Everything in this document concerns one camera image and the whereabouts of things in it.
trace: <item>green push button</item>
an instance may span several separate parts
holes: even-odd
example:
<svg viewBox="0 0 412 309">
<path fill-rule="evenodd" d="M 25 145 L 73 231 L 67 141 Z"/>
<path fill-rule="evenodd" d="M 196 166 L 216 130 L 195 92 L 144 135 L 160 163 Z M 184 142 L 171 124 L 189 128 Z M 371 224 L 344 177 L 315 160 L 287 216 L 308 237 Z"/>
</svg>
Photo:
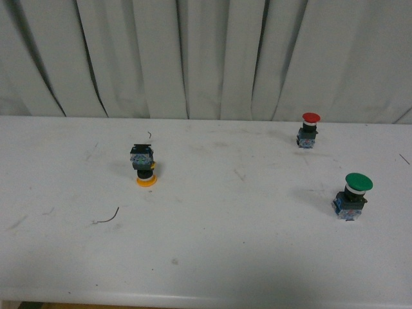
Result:
<svg viewBox="0 0 412 309">
<path fill-rule="evenodd" d="M 350 173 L 345 179 L 348 185 L 356 191 L 368 191 L 373 187 L 372 181 L 363 174 Z"/>
</svg>

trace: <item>scratch mark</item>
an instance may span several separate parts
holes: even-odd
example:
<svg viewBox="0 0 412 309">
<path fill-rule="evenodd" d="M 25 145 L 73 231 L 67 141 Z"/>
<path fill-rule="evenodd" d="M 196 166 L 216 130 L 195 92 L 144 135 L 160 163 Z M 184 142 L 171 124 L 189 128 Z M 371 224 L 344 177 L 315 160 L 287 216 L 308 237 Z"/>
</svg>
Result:
<svg viewBox="0 0 412 309">
<path fill-rule="evenodd" d="M 92 224 L 105 223 L 105 222 L 109 222 L 109 221 L 113 220 L 115 218 L 115 216 L 117 215 L 118 209 L 119 209 L 119 207 L 117 207 L 115 215 L 113 217 L 111 217 L 110 219 L 108 219 L 106 221 L 93 221 Z"/>
<path fill-rule="evenodd" d="M 237 169 L 234 169 L 233 171 L 234 171 L 234 173 L 235 173 L 236 175 L 238 175 L 238 176 L 239 176 L 239 178 L 240 178 L 240 180 L 241 180 L 242 182 L 244 182 L 244 181 L 245 181 L 245 177 L 246 177 L 246 175 L 243 175 L 243 176 L 242 176 L 242 175 L 240 175 Z"/>
<path fill-rule="evenodd" d="M 246 129 L 241 129 L 240 131 L 242 131 L 243 133 L 248 133 L 248 134 L 252 134 L 252 135 L 260 135 L 260 134 L 262 134 L 262 133 L 260 133 L 260 132 L 251 132 L 251 131 L 246 130 Z"/>
<path fill-rule="evenodd" d="M 45 215 L 49 215 L 49 214 L 51 214 L 53 211 L 54 211 L 54 207 L 51 209 L 51 211 L 49 211 L 49 212 L 45 212 L 45 213 L 43 213 L 43 214 L 45 214 Z"/>
<path fill-rule="evenodd" d="M 331 157 L 331 155 L 329 155 L 329 154 L 311 153 L 311 152 L 309 152 L 309 151 L 305 151 L 305 152 L 301 152 L 301 153 L 299 153 L 299 152 L 294 152 L 293 154 L 294 154 L 294 155 L 297 155 L 297 156 L 309 156 L 309 157 L 313 157 L 313 156 L 321 156 L 321 157 L 327 157 L 327 158 Z"/>
<path fill-rule="evenodd" d="M 400 157 L 401 157 L 402 159 L 405 160 L 406 163 L 408 163 L 409 165 L 411 165 L 411 164 L 404 158 L 404 156 L 402 156 L 401 154 L 399 154 L 399 155 L 400 155 Z"/>
<path fill-rule="evenodd" d="M 215 143 L 213 143 L 216 147 L 227 147 L 227 144 L 226 143 L 223 143 L 223 142 L 215 142 Z"/>
<path fill-rule="evenodd" d="M 205 148 L 204 148 L 203 146 L 198 146 L 198 145 L 193 146 L 193 145 L 189 145 L 189 147 L 190 147 L 191 149 L 193 149 L 194 151 L 201 152 L 202 154 L 206 153 Z"/>
<path fill-rule="evenodd" d="M 25 215 L 23 218 L 21 218 L 19 221 L 17 221 L 16 223 L 14 223 L 11 227 L 9 227 L 6 230 L 12 230 L 15 229 L 16 227 L 18 227 L 25 219 L 27 219 L 27 215 Z"/>
<path fill-rule="evenodd" d="M 95 145 L 95 148 L 90 152 L 90 154 L 87 156 L 86 161 L 88 161 L 91 157 L 91 155 L 93 154 L 94 150 L 97 148 L 98 142 Z"/>
</svg>

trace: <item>white table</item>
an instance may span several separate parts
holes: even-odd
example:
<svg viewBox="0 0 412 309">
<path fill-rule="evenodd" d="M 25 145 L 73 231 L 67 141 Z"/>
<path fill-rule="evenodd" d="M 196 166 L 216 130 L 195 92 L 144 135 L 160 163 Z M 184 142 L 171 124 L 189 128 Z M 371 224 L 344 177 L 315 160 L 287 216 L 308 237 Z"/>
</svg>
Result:
<svg viewBox="0 0 412 309">
<path fill-rule="evenodd" d="M 300 127 L 0 117 L 0 299 L 412 308 L 412 126 L 321 122 L 313 149 Z M 346 222 L 331 201 L 351 172 L 374 188 Z"/>
</svg>

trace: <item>curtain fold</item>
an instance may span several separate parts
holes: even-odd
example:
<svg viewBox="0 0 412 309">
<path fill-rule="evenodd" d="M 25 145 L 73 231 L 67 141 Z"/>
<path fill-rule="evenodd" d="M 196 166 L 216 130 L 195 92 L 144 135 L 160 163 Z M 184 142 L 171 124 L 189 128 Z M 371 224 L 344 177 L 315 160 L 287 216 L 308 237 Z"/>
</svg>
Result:
<svg viewBox="0 0 412 309">
<path fill-rule="evenodd" d="M 108 116 L 149 118 L 132 2 L 77 0 L 77 4 Z"/>
<path fill-rule="evenodd" d="M 0 0 L 0 115 L 412 123 L 412 1 Z"/>
<path fill-rule="evenodd" d="M 63 116 L 23 39 L 19 8 L 7 4 L 0 2 L 0 115 Z"/>
<path fill-rule="evenodd" d="M 253 120 L 272 120 L 307 0 L 271 1 L 252 97 Z"/>
<path fill-rule="evenodd" d="M 274 120 L 407 121 L 411 16 L 411 1 L 309 1 Z"/>
<path fill-rule="evenodd" d="M 176 1 L 133 0 L 151 118 L 187 118 Z"/>
<path fill-rule="evenodd" d="M 67 116 L 106 117 L 92 83 L 76 6 L 67 0 L 21 0 L 51 90 Z"/>
<path fill-rule="evenodd" d="M 220 119 L 252 120 L 252 91 L 264 0 L 231 1 Z"/>
<path fill-rule="evenodd" d="M 182 0 L 179 16 L 189 118 L 219 119 L 229 0 Z"/>
</svg>

